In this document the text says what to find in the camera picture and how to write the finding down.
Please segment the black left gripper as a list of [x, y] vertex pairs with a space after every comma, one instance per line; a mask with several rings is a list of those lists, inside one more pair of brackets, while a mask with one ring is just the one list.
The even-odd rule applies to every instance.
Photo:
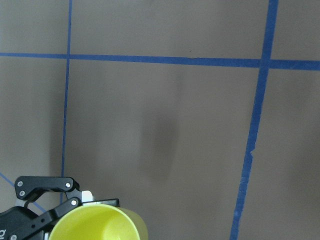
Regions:
[[[14, 184], [16, 206], [0, 213], [0, 239], [9, 240], [9, 234], [22, 225], [53, 225], [72, 210], [88, 204], [107, 204], [118, 207], [117, 198], [95, 200], [90, 191], [81, 191], [76, 180], [71, 177], [20, 176]], [[44, 193], [63, 193], [66, 201], [52, 210], [37, 215], [28, 209]]]

